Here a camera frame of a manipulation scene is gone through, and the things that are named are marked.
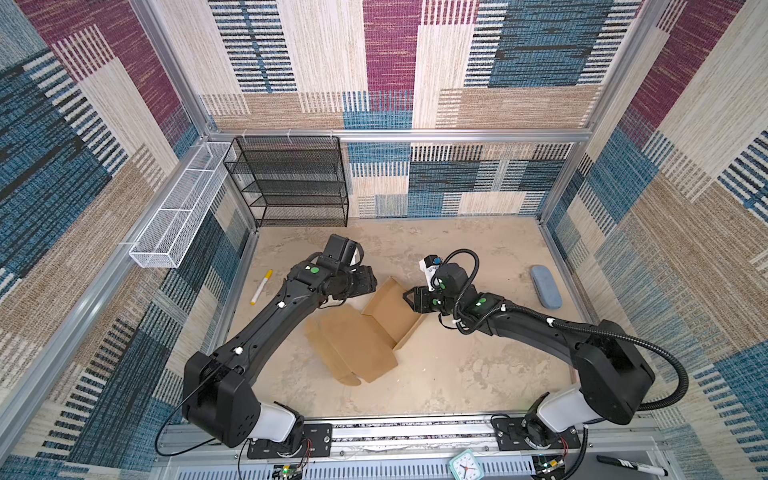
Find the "black mesh shelf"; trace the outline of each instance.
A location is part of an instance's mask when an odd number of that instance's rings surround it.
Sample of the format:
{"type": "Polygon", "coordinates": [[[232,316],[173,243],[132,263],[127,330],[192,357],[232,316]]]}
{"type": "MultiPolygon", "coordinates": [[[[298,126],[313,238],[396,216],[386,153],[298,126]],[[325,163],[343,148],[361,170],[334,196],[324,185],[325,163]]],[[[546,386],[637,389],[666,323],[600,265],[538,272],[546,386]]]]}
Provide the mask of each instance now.
{"type": "Polygon", "coordinates": [[[237,137],[225,162],[259,227],[346,227],[349,195],[336,137],[237,137]]]}

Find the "teal alarm clock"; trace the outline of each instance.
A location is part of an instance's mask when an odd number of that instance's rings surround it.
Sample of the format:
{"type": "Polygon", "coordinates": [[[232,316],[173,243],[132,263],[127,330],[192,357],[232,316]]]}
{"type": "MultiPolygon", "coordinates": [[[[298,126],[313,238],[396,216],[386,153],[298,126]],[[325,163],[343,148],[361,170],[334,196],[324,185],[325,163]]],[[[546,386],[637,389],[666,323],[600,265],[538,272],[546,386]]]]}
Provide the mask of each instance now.
{"type": "Polygon", "coordinates": [[[451,458],[449,468],[456,480],[479,480],[485,476],[485,472],[482,471],[480,463],[470,449],[451,458]]]}

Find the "marbled floor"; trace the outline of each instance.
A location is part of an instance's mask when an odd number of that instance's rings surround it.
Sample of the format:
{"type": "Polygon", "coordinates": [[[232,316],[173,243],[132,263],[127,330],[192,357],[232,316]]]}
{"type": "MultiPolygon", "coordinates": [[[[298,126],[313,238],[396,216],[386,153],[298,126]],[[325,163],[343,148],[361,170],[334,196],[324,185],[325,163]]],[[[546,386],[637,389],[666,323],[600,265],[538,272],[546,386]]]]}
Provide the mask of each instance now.
{"type": "MultiPolygon", "coordinates": [[[[267,227],[260,231],[230,336],[234,336],[278,291],[298,261],[322,250],[331,233],[360,242],[364,264],[379,282],[396,277],[404,286],[425,284],[418,262],[470,248],[480,257],[478,291],[493,292],[542,312],[528,268],[547,266],[563,296],[553,314],[578,321],[544,239],[532,218],[481,217],[445,220],[358,220],[347,228],[267,227]],[[268,269],[274,275],[255,306],[250,298],[268,269]]],[[[467,271],[472,258],[455,260],[467,271]]],[[[350,299],[361,310],[369,296],[350,299]]],[[[300,324],[278,348],[253,387],[261,402],[278,401],[309,417],[486,412],[526,409],[542,393],[570,385],[568,365],[511,339],[482,333],[463,336],[442,328],[431,316],[395,352],[399,366],[373,383],[338,383],[315,355],[300,324]]]]}

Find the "yellow marker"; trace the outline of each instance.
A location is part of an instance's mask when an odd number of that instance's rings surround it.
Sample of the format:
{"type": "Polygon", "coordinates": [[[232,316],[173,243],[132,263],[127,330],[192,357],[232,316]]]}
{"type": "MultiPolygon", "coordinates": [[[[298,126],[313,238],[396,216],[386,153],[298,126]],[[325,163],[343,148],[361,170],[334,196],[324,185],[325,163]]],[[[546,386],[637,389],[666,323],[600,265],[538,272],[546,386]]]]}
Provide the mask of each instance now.
{"type": "Polygon", "coordinates": [[[261,290],[264,290],[264,286],[266,285],[266,281],[270,279],[272,276],[272,270],[266,273],[264,278],[261,280],[261,284],[259,285],[259,288],[256,289],[256,293],[253,294],[253,298],[250,299],[251,305],[256,305],[256,300],[259,298],[259,295],[261,295],[261,290]]]}

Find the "white mesh basket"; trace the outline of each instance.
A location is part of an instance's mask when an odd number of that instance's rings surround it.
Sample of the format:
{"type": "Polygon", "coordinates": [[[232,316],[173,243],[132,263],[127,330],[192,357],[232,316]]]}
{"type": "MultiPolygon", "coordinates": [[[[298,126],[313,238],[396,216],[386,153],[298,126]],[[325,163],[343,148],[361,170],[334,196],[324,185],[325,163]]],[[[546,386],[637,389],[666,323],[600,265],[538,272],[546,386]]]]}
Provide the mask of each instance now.
{"type": "Polygon", "coordinates": [[[225,157],[236,160],[229,143],[207,142],[190,160],[131,248],[131,258],[140,267],[181,265],[227,176],[225,157]]]}

